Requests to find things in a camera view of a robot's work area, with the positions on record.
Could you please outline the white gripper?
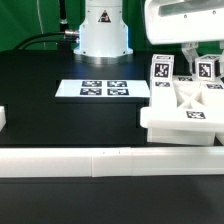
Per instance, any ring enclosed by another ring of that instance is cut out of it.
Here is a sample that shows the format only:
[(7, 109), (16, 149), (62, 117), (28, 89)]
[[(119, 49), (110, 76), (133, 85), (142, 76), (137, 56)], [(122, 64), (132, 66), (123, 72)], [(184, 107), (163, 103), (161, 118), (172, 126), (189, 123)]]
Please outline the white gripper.
[(181, 44), (195, 73), (197, 42), (220, 41), (220, 75), (224, 76), (224, 0), (146, 0), (144, 5), (147, 38), (153, 45)]

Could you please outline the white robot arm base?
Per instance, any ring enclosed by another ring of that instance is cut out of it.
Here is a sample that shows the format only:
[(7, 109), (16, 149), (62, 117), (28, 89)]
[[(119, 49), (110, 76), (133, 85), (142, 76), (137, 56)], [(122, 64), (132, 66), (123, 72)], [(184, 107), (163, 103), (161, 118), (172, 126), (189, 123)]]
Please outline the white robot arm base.
[(85, 0), (85, 19), (79, 26), (77, 61), (117, 64), (132, 59), (128, 26), (122, 17), (122, 0)]

